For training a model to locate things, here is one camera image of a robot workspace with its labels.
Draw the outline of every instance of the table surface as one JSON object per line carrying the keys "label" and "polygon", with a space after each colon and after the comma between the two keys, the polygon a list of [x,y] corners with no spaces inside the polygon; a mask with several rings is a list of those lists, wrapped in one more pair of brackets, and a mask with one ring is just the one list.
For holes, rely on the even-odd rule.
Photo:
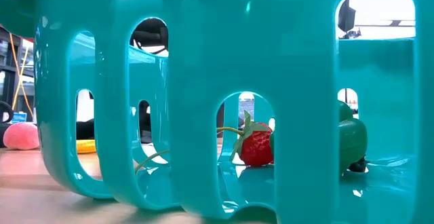
{"label": "table surface", "polygon": [[[86,172],[101,177],[95,153],[79,155]],[[182,209],[152,212],[120,204],[114,200],[95,200],[70,192],[48,174],[41,152],[0,149],[0,219],[2,223],[276,223],[275,214],[249,208],[228,221],[202,219]]]}

